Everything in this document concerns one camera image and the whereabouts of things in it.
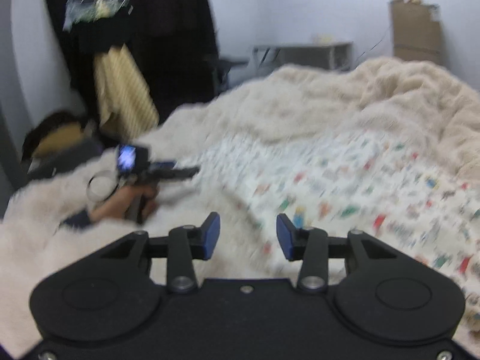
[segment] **table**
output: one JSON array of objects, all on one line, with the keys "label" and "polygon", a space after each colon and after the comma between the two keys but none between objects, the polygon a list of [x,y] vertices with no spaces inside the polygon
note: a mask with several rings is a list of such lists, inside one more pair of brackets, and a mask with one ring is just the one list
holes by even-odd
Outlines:
[{"label": "table", "polygon": [[253,47],[253,59],[257,69],[273,52],[269,63],[277,66],[293,63],[329,71],[349,71],[353,65],[352,49],[352,42],[265,44]]}]

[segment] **small screen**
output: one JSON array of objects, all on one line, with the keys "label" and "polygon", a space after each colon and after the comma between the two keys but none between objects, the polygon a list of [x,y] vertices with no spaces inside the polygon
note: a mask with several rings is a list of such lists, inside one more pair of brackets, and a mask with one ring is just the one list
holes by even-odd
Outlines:
[{"label": "small screen", "polygon": [[120,173],[130,173],[135,168],[136,149],[134,146],[120,146],[117,167]]}]

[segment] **black coat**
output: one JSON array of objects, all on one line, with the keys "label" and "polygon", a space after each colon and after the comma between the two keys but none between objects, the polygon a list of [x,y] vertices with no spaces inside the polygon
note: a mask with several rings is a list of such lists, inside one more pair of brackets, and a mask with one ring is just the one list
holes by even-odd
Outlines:
[{"label": "black coat", "polygon": [[[90,117],[98,118],[92,55],[63,32],[67,0],[46,0],[54,31]],[[208,0],[130,0],[134,36],[130,51],[150,86],[160,119],[178,105],[213,98],[211,71],[204,56],[218,54]]]}]

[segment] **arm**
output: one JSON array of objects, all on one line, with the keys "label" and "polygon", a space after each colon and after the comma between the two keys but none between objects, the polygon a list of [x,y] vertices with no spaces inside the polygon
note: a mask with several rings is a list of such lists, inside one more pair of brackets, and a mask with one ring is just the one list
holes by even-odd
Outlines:
[{"label": "arm", "polygon": [[148,199],[145,209],[142,211],[143,218],[147,218],[157,209],[157,203],[155,202],[157,190],[151,186],[126,186],[120,188],[111,198],[92,212],[88,213],[87,210],[83,210],[67,218],[62,224],[83,230],[103,219],[124,219],[131,203],[139,196],[145,196]]}]

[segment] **blue finger pad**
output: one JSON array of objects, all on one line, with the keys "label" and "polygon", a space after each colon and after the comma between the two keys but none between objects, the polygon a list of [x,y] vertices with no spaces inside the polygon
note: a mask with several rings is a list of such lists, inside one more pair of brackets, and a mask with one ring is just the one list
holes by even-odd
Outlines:
[{"label": "blue finger pad", "polygon": [[204,260],[209,260],[212,258],[213,251],[217,245],[218,237],[220,237],[220,215],[217,215],[206,231],[205,243],[203,244],[203,250],[205,251]]},{"label": "blue finger pad", "polygon": [[277,238],[285,258],[291,260],[293,257],[292,234],[279,216],[277,216]]}]

